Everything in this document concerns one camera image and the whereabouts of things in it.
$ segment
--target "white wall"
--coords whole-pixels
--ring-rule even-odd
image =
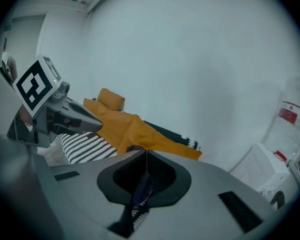
[[[6,33],[6,52],[14,57],[18,76],[23,75],[34,62],[43,22],[43,18],[15,21],[11,31]]]
[[[125,111],[195,138],[202,161],[229,171],[265,137],[286,79],[300,76],[300,33],[274,0],[107,0],[85,56],[71,73],[78,92],[109,88]]]
[[[64,81],[69,97],[82,103],[87,97],[87,76],[82,64],[83,33],[87,17],[67,10],[49,11],[44,19],[36,54],[49,57]]]

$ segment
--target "yellow pillow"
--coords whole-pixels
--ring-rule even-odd
[[[102,88],[98,96],[98,101],[111,110],[120,111],[124,107],[125,98],[106,88]]]

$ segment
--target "white box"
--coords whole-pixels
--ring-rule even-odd
[[[266,195],[280,186],[290,173],[283,161],[276,158],[263,144],[256,143],[230,174],[262,195]]]
[[[39,54],[32,66],[13,83],[13,88],[32,117],[60,87],[61,76],[50,58]]]

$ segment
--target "striped fabric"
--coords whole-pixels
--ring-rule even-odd
[[[69,164],[85,163],[117,155],[117,149],[95,132],[61,134],[60,138]]]
[[[197,142],[197,141],[195,141],[195,140],[192,140],[192,139],[190,139],[190,138],[188,138],[188,137],[184,137],[184,136],[181,136],[181,138],[183,138],[184,140],[187,140],[188,141],[188,147],[189,148],[192,148],[192,149],[194,149],[194,150],[200,150],[200,145],[199,145],[199,143]]]

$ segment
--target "mustard yellow cloth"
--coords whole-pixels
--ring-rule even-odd
[[[91,99],[84,99],[83,106],[102,121],[103,127],[97,133],[117,149],[118,155],[126,153],[131,145],[193,160],[198,160],[202,154],[198,150],[166,138],[136,114],[112,110],[101,102]]]
[[[109,109],[119,111],[124,106],[125,98],[107,88],[102,88],[99,92],[98,101],[106,105]]]

